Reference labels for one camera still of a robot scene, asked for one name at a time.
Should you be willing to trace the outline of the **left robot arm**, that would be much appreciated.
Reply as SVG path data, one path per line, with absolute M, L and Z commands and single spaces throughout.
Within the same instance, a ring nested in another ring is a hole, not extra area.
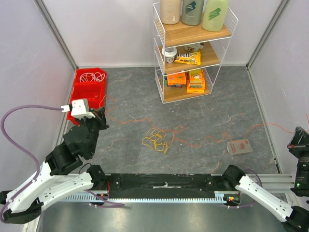
M 82 166 L 82 160 L 93 157 L 100 130 L 109 128 L 105 109 L 89 109 L 78 116 L 79 125 L 63 135 L 63 142 L 49 153 L 37 171 L 15 190 L 2 191 L 0 220 L 8 224 L 25 224 L 41 215 L 51 205 L 83 190 L 101 190 L 106 185 L 106 175 L 99 165 L 92 165 L 80 175 L 54 185 L 73 170 Z

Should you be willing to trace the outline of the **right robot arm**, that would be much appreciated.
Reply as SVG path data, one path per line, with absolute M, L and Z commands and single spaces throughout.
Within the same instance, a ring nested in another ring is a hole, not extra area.
M 298 159 L 295 184 L 291 191 L 298 197 L 309 196 L 309 133 L 296 127 L 287 145 L 289 152 Z M 309 211 L 300 206 L 292 206 L 272 195 L 256 184 L 243 170 L 229 165 L 221 178 L 226 190 L 236 189 L 257 201 L 271 212 L 287 232 L 307 232 L 309 230 Z

